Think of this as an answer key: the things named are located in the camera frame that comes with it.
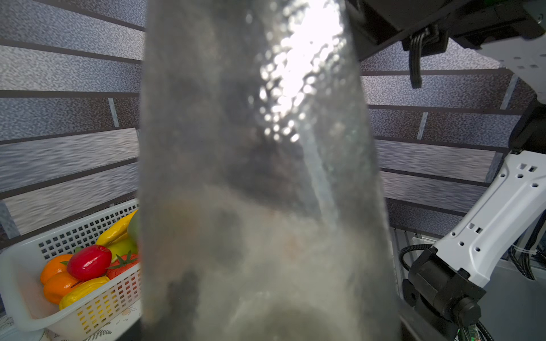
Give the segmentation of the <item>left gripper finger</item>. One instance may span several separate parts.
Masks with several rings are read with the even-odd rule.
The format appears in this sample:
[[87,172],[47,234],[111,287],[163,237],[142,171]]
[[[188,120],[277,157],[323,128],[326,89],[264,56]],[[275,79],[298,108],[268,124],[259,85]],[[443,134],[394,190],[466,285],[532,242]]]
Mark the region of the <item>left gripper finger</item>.
[[398,317],[402,341],[445,341],[422,316],[401,298],[398,298]]

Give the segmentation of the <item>grey translucent spray bottle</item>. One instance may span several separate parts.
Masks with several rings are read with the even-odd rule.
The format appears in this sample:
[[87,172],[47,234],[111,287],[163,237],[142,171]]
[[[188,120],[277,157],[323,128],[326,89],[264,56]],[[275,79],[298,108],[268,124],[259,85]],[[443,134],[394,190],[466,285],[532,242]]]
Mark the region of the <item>grey translucent spray bottle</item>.
[[342,1],[151,1],[139,155],[144,340],[399,340]]

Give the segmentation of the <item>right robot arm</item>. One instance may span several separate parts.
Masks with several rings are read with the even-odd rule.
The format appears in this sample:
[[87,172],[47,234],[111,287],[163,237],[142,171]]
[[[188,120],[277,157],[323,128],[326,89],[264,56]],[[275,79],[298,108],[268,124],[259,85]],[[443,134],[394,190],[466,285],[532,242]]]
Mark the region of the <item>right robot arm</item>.
[[443,340],[545,339],[544,1],[347,1],[398,293]]

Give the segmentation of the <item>green round fruit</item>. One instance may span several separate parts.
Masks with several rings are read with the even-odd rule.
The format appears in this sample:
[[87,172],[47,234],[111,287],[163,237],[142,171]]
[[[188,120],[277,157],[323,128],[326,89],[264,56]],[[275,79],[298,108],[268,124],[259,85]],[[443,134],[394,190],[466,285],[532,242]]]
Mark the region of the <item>green round fruit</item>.
[[140,214],[139,214],[139,210],[137,210],[134,212],[127,229],[129,237],[136,244],[139,244],[140,229],[141,229]]

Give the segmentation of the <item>yellow banana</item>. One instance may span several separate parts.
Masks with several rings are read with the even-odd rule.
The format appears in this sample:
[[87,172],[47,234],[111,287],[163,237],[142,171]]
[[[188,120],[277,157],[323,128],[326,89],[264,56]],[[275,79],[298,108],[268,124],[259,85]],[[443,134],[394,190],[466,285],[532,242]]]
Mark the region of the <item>yellow banana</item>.
[[115,244],[116,242],[120,242],[128,238],[129,224],[131,223],[132,218],[136,213],[137,211],[134,211],[133,213],[130,213],[129,215],[118,220],[108,230],[106,230],[99,236],[95,244],[108,247],[111,244]]

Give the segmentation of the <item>red apple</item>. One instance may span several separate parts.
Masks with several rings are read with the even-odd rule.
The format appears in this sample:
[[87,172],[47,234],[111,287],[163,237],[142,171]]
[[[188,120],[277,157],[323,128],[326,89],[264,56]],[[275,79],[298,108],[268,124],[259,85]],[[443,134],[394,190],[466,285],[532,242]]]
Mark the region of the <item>red apple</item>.
[[76,253],[67,264],[67,272],[78,281],[89,281],[106,274],[112,252],[101,245],[91,245]]

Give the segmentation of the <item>white plastic basket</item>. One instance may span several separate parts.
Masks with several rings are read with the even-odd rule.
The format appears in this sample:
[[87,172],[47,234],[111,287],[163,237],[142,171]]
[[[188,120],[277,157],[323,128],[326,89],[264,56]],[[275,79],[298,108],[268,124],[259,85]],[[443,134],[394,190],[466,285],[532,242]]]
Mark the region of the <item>white plastic basket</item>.
[[[1,300],[14,325],[21,332],[48,330],[68,340],[85,340],[133,305],[142,293],[140,262],[63,310],[58,308],[61,299],[85,281],[78,281],[67,270],[51,277],[45,285],[40,277],[54,257],[75,255],[94,245],[103,232],[138,209],[139,203],[130,200],[3,251]],[[130,237],[106,248],[112,252],[112,263],[117,255],[129,251],[139,254]]]

